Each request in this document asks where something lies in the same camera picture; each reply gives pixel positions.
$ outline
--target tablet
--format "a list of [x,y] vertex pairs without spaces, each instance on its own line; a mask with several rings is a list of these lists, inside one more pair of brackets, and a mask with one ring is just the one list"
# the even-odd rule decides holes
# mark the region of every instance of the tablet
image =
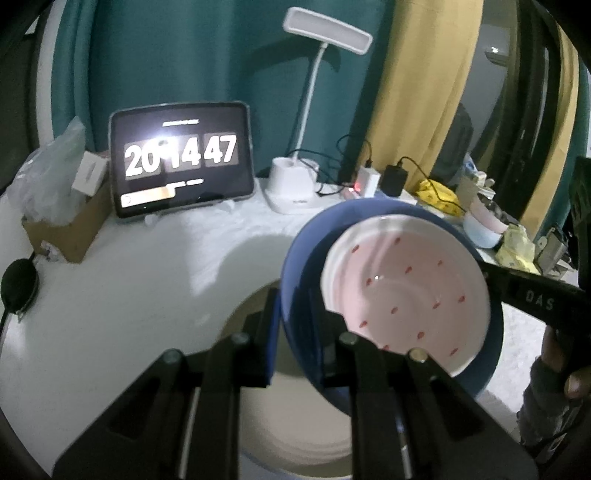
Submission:
[[109,120],[117,217],[246,198],[254,192],[248,107],[168,103]]

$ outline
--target bolt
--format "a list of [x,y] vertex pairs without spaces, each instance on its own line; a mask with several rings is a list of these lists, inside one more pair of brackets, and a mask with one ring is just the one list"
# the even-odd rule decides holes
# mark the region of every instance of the bolt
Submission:
[[246,332],[237,332],[232,334],[232,343],[236,346],[248,345],[250,341],[251,337]]
[[415,362],[418,362],[420,364],[423,364],[427,361],[427,359],[429,358],[429,354],[423,350],[422,348],[413,348],[412,350],[410,350],[409,356],[412,360],[414,360]]
[[162,360],[164,360],[165,364],[174,365],[177,362],[180,362],[182,357],[181,352],[178,350],[170,349],[166,350],[162,355]]
[[359,337],[351,332],[343,332],[339,335],[339,342],[345,346],[353,346],[358,340]]

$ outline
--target green curtain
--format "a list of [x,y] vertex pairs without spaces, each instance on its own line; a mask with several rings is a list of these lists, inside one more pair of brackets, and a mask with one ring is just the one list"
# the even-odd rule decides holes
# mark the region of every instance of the green curtain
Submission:
[[587,68],[579,57],[579,92],[577,94],[577,111],[574,116],[573,134],[570,137],[569,152],[566,155],[564,169],[560,176],[558,188],[552,198],[550,208],[544,222],[538,230],[536,240],[545,235],[557,224],[562,228],[570,212],[569,185],[573,176],[574,163],[578,156],[585,156],[587,139],[589,138],[589,80]]
[[[54,133],[61,133],[78,114],[89,133],[87,146],[102,151],[108,147],[108,119],[115,110],[164,102],[242,100],[251,107],[255,172],[264,175],[273,157],[293,146],[306,80],[319,46],[282,29],[287,9],[300,6],[374,36],[364,56],[330,46],[320,68],[303,148],[339,158],[335,142],[341,135],[365,136],[388,47],[393,4],[391,0],[69,0],[54,58]],[[350,175],[361,140],[349,139],[342,147],[348,158],[342,166],[314,157],[332,176],[339,169],[342,176]]]

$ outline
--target cardboard box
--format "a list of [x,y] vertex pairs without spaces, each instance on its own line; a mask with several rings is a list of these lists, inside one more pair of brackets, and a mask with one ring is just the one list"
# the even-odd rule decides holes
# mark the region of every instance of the cardboard box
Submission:
[[27,222],[23,219],[22,226],[35,253],[46,254],[41,247],[41,243],[46,242],[56,247],[68,262],[80,263],[111,210],[111,187],[106,181],[72,223],[52,226],[45,222]]

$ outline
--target desk lamp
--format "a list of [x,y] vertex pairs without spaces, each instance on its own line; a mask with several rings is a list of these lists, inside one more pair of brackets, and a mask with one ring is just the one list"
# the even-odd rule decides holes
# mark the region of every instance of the desk lamp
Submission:
[[271,208],[279,213],[319,212],[335,200],[317,195],[316,178],[319,166],[308,158],[299,159],[298,153],[306,131],[320,61],[329,44],[364,55],[369,50],[372,36],[335,18],[300,7],[288,9],[283,30],[318,40],[320,48],[312,65],[295,150],[291,157],[273,159],[265,195]]

